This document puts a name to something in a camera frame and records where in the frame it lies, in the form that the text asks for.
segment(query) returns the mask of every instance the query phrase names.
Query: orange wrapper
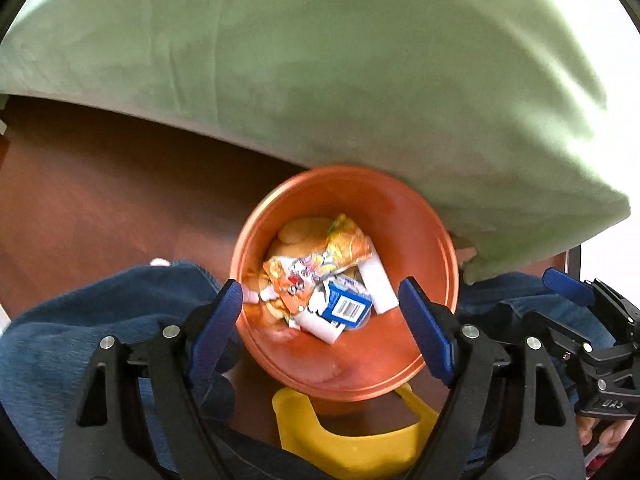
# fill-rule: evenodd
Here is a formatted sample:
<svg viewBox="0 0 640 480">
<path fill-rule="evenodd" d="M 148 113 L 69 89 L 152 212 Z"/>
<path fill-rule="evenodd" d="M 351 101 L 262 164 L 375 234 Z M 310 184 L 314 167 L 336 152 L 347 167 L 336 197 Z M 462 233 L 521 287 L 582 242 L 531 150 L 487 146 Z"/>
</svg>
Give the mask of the orange wrapper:
<svg viewBox="0 0 640 480">
<path fill-rule="evenodd" d="M 319 282 L 371 256 L 369 240 L 345 215 L 335 220 L 326 241 L 324 253 L 311 253 L 303 258 L 274 256 L 264 263 L 274 290 L 292 314 L 304 310 Z"/>
</svg>

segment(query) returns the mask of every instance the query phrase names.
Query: finger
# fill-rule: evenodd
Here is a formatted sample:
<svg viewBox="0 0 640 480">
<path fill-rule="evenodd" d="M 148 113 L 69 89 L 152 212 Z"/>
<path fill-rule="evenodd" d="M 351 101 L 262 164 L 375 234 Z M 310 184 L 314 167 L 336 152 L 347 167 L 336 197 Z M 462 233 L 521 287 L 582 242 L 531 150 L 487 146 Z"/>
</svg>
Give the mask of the finger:
<svg viewBox="0 0 640 480">
<path fill-rule="evenodd" d="M 583 446 L 586 446 L 593 438 L 593 427 L 598 423 L 598 419 L 588 416 L 577 416 L 575 421 L 578 426 L 578 437 L 580 438 L 580 443 Z"/>
<path fill-rule="evenodd" d="M 602 432 L 600 442 L 608 446 L 617 445 L 625 437 L 632 424 L 633 420 L 619 420 Z"/>
<path fill-rule="evenodd" d="M 613 453 L 615 450 L 616 450 L 616 446 L 605 446 L 600 450 L 600 452 L 598 453 L 598 456 L 609 455 Z"/>
</svg>

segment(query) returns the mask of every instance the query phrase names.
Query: bowl rim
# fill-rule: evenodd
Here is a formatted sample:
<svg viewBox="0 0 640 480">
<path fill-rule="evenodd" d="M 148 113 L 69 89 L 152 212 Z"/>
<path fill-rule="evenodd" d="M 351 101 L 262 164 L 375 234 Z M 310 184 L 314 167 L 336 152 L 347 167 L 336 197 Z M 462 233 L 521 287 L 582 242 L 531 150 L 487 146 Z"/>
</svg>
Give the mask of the bowl rim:
<svg viewBox="0 0 640 480">
<path fill-rule="evenodd" d="M 248 216 L 247 220 L 244 222 L 242 230 L 240 231 L 240 234 L 238 235 L 238 239 L 236 240 L 236 244 L 234 246 L 229 269 L 229 277 L 238 282 L 242 280 L 244 256 L 242 256 L 241 254 L 241 248 L 251 243 L 254 231 L 253 225 L 262 216 L 268 213 L 269 210 L 278 205 L 279 199 L 284 195 L 285 192 L 287 192 L 292 187 L 304 186 L 307 182 L 313 181 L 315 183 L 318 178 L 331 176 L 338 171 L 341 174 L 351 173 L 364 177 L 366 177 L 367 175 L 375 175 L 377 178 L 382 176 L 385 179 L 392 180 L 394 181 L 394 184 L 396 186 L 403 186 L 404 188 L 406 188 L 405 191 L 407 191 L 409 194 L 412 194 L 414 198 L 419 199 L 419 201 L 423 202 L 428 209 L 431 209 L 434 219 L 438 222 L 438 224 L 442 228 L 442 231 L 447 234 L 445 240 L 439 241 L 442 254 L 445 256 L 446 264 L 450 266 L 450 268 L 454 271 L 452 272 L 452 279 L 450 280 L 449 287 L 447 289 L 446 303 L 451 311 L 455 312 L 458 302 L 458 289 L 460 286 L 459 275 L 457 272 L 455 272 L 455 270 L 458 268 L 458 262 L 456 258 L 456 251 L 453 247 L 453 242 L 448 234 L 446 227 L 444 227 L 440 216 L 437 214 L 433 206 L 431 206 L 431 204 L 429 204 L 429 202 L 427 202 L 422 195 L 420 195 L 417 191 L 413 190 L 410 186 L 408 186 L 401 180 L 398 180 L 389 174 L 383 173 L 382 171 L 373 170 L 371 168 L 366 168 L 363 166 L 349 166 L 345 164 L 320 166 L 318 168 L 312 168 L 311 170 L 302 171 L 301 173 L 287 179 L 279 186 L 274 188 L 265 198 L 260 201 L 260 203 L 255 207 L 255 209 Z M 395 390 L 405 382 L 409 381 L 411 378 L 415 377 L 415 375 L 420 372 L 425 366 L 424 358 L 420 354 L 414 361 L 411 362 L 411 364 L 409 364 L 403 370 L 379 384 L 366 386 L 357 390 L 323 390 L 321 388 L 315 388 L 313 386 L 310 386 L 309 384 L 299 382 L 278 368 L 276 363 L 259 348 L 256 341 L 251 336 L 252 329 L 249 326 L 249 322 L 244 314 L 244 309 L 241 310 L 240 316 L 238 316 L 238 320 L 236 321 L 236 328 L 238 329 L 242 341 L 247 347 L 249 353 L 263 370 L 265 370 L 269 375 L 280 381 L 285 386 L 293 388 L 294 390 L 302 394 L 318 399 L 335 400 L 339 402 L 355 402 L 358 400 L 366 400 L 372 399 L 374 397 L 379 397 Z"/>
</svg>

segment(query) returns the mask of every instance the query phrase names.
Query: yellow plastic container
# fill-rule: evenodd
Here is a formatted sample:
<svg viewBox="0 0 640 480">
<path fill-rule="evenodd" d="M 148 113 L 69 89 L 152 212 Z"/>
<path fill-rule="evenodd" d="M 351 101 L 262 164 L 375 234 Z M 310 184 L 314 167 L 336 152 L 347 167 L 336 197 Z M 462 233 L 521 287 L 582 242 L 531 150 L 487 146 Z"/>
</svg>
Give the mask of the yellow plastic container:
<svg viewBox="0 0 640 480">
<path fill-rule="evenodd" d="M 385 479 L 406 471 L 422 452 L 438 413 L 416 396 L 408 383 L 396 393 L 420 421 L 391 433 L 341 436 L 320 425 L 306 395 L 283 388 L 273 396 L 282 449 L 338 480 Z"/>
</svg>

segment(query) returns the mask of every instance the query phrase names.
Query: green cloth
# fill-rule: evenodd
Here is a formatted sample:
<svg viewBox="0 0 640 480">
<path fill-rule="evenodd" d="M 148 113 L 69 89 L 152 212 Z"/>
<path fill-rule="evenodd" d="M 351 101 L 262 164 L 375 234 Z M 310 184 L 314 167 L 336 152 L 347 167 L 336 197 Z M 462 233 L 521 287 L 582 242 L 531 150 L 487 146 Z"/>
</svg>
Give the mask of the green cloth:
<svg viewBox="0 0 640 480">
<path fill-rule="evenodd" d="M 469 283 L 629 215 L 593 156 L 606 88 L 556 0 L 28 0 L 0 91 L 386 171 L 475 245 Z"/>
</svg>

